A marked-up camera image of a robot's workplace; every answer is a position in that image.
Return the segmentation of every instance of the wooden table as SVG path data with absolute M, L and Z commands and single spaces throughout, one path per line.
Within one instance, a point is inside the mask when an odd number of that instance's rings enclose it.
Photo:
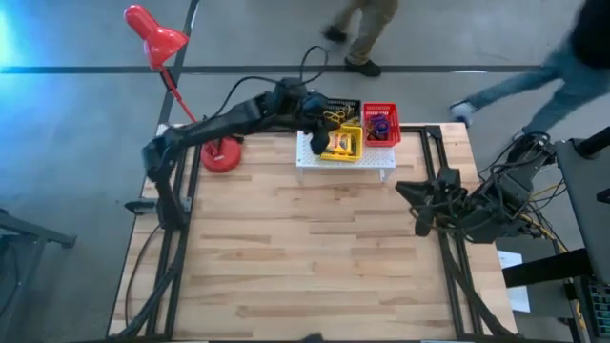
M 441 127 L 449 165 L 473 190 L 464 126 Z M 409 204 L 394 190 L 399 180 L 426 179 L 418 136 L 403 133 L 387 184 L 373 171 L 311 171 L 299 187 L 295 136 L 280 133 L 247 137 L 236 170 L 198 177 L 173 339 L 455 337 L 437 234 L 415 237 Z M 151 183 L 143 195 L 156 196 Z M 124 328 L 126 284 L 156 225 L 153 214 L 135 222 L 109 333 Z M 160 236 L 133 281 L 131 316 L 150 295 Z M 478 293 L 516 332 L 495 245 L 467 250 Z M 469 322 L 463 295 L 460 303 Z M 166 311 L 162 301 L 160 320 Z

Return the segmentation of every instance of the red desk lamp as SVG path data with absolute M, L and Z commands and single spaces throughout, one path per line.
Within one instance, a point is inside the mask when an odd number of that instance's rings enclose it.
M 175 83 L 163 63 L 176 54 L 189 42 L 184 33 L 164 28 L 140 5 L 131 5 L 125 10 L 125 21 L 144 40 L 144 53 L 151 68 L 161 70 L 161 78 L 193 122 L 196 121 L 191 110 L 182 100 Z M 241 159 L 241 147 L 231 137 L 204 144 L 201 162 L 211 172 L 227 172 L 235 168 Z

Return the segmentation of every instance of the white platform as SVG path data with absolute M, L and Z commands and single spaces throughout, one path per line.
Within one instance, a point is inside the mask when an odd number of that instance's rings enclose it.
M 386 182 L 397 167 L 394 148 L 370 148 L 363 145 L 362 158 L 356 162 L 326 161 L 312 153 L 309 142 L 311 134 L 299 131 L 296 136 L 296 169 L 298 182 L 303 183 L 305 169 L 367 169 L 379 170 L 379 179 Z

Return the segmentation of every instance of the concrete floor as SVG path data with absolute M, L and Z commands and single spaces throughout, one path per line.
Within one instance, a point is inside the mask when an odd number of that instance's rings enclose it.
M 181 30 L 191 1 L 138 3 L 162 25 Z M 146 67 L 141 41 L 122 17 L 131 2 L 0 2 L 0 71 L 2 66 L 31 67 L 28 73 L 0 73 L 0 140 L 6 146 L 0 151 L 0 207 L 78 235 L 73 250 L 49 246 L 45 253 L 30 297 L 26 342 L 95 339 L 107 329 L 133 223 L 123 204 L 140 193 L 139 150 L 153 136 L 164 100 L 154 73 L 92 73 L 110 71 L 105 67 Z M 341 5 L 200 0 L 184 65 L 246 66 L 246 74 L 260 71 L 248 66 L 295 66 L 309 46 L 322 43 L 320 28 Z M 449 73 L 441 67 L 518 71 L 536 65 L 570 28 L 577 7 L 573 0 L 401 0 L 372 57 L 383 66 L 406 66 L 412 72 L 386 73 L 377 80 L 327 73 L 313 87 L 333 97 L 396 102 L 403 122 L 446 121 L 449 104 L 510 73 Z M 333 48 L 331 64 L 338 65 L 344 51 Z M 312 59 L 313 64 L 320 61 Z M 421 66 L 437 72 L 420 71 Z M 88 73 L 66 73 L 79 71 Z M 243 76 L 209 71 L 180 78 L 187 103 L 200 114 L 215 111 Z M 480 113 L 470 129 L 480 168 L 496 157 L 554 86 Z M 244 84 L 233 101 L 269 87 Z M 592 103 L 550 133 L 555 139 L 590 135 L 608 124 L 609 105 L 610 98 Z M 187 121 L 176 106 L 165 114 L 173 122 Z M 559 171 L 548 171 L 536 183 L 544 187 L 559 179 Z M 581 247 L 566 196 L 545 212 L 569 248 Z M 552 319 L 518 316 L 518 324 L 528 337 L 570 338 Z

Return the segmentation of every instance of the red basket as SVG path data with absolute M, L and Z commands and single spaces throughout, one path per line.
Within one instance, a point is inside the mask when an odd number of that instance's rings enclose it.
M 395 103 L 364 103 L 362 108 L 362 128 L 367 147 L 388 148 L 400 143 L 400 122 L 398 121 L 397 104 Z M 387 140 L 369 140 L 367 125 L 374 115 L 384 114 L 390 122 L 390 132 Z

